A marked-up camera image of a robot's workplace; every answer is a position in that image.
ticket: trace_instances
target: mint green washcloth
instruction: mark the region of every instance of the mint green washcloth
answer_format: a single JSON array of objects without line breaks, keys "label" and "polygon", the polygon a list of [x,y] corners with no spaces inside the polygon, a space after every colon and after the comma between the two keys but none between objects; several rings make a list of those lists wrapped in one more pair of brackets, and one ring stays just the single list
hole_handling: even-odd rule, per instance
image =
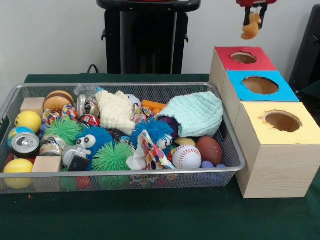
[{"label": "mint green washcloth", "polygon": [[175,118],[180,124],[178,135],[181,138],[212,137],[220,127],[223,114],[221,100],[206,91],[172,98],[156,118]]}]

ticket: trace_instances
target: yellow smiley ball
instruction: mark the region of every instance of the yellow smiley ball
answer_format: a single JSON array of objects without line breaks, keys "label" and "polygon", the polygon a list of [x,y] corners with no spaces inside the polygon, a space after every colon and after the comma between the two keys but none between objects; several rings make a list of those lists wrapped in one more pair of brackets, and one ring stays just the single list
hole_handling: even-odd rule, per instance
[{"label": "yellow smiley ball", "polygon": [[27,127],[38,133],[42,124],[41,117],[34,111],[23,111],[15,119],[16,127]]}]

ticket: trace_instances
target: metal basket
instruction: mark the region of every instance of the metal basket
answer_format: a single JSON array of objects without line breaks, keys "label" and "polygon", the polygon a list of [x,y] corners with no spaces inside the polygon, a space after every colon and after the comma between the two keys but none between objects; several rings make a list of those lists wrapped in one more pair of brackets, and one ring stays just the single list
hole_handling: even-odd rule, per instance
[{"label": "metal basket", "polygon": [[[90,83],[101,86],[110,93],[122,91],[139,99],[167,103],[179,95],[211,91],[220,97],[215,86],[207,82],[191,83]],[[7,137],[15,127],[24,98],[46,97],[56,90],[69,92],[77,84],[23,84],[14,87],[0,111],[0,169],[11,149]],[[75,192],[130,189],[225,187],[237,171],[246,165],[238,139],[227,112],[214,138],[223,151],[222,163],[227,168],[175,169],[150,171],[90,171],[48,173],[0,173],[0,194]]]}]

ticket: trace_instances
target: circular hole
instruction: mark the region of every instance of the circular hole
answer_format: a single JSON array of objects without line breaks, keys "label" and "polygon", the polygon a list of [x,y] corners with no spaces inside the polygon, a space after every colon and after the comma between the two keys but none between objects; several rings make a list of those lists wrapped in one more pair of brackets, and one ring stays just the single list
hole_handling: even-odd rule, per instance
[{"label": "circular hole", "polygon": [[241,64],[255,64],[257,58],[248,52],[236,52],[231,55],[233,61]]},{"label": "circular hole", "polygon": [[269,95],[279,91],[278,84],[266,77],[251,76],[242,82],[255,94]]},{"label": "circular hole", "polygon": [[268,112],[265,116],[265,121],[271,124],[275,129],[288,133],[293,133],[302,126],[296,116],[285,111]]}]

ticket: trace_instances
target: green table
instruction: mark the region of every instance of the green table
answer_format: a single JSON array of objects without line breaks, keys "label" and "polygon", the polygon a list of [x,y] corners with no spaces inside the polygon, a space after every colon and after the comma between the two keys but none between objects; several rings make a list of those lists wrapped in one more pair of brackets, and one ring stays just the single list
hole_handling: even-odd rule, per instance
[{"label": "green table", "polygon": [[[26,83],[195,82],[208,75],[30,75]],[[0,195],[1,239],[320,239],[320,174],[305,198],[224,188]]]}]

